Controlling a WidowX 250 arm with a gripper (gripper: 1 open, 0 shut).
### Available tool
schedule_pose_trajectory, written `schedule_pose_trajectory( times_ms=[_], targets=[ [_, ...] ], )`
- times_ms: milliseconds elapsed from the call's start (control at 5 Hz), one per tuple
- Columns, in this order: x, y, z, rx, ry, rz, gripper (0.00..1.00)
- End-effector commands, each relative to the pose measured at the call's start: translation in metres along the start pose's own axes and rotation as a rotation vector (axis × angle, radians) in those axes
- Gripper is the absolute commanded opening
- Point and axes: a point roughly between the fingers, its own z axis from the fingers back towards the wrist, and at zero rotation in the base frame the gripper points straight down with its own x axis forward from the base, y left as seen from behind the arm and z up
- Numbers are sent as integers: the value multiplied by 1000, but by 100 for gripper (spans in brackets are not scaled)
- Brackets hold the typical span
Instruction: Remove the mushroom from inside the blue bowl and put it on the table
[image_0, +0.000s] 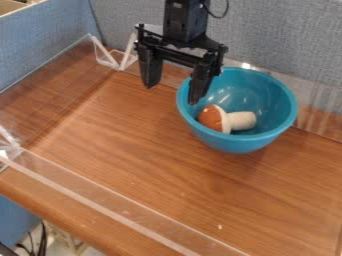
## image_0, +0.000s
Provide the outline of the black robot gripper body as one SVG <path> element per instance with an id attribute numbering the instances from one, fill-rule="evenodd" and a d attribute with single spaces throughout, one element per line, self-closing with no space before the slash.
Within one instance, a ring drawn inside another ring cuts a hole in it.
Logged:
<path id="1" fill-rule="evenodd" d="M 227 46 L 207 36 L 209 17 L 223 18 L 210 11 L 210 0 L 166 0 L 163 25 L 141 22 L 135 28 L 138 45 L 154 48 L 165 61 L 194 69 L 195 63 L 211 51 L 217 54 L 215 75 L 221 73 Z"/>

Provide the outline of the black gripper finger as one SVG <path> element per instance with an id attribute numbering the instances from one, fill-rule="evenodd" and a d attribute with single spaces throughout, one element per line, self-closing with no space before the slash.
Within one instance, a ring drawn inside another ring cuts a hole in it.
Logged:
<path id="1" fill-rule="evenodd" d="M 161 82 L 163 59 L 157 50 L 146 45 L 138 45 L 138 56 L 142 81 L 146 88 L 150 89 Z"/>
<path id="2" fill-rule="evenodd" d="M 215 75 L 217 54 L 209 51 L 195 63 L 189 89 L 189 103 L 195 105 L 206 95 Z"/>

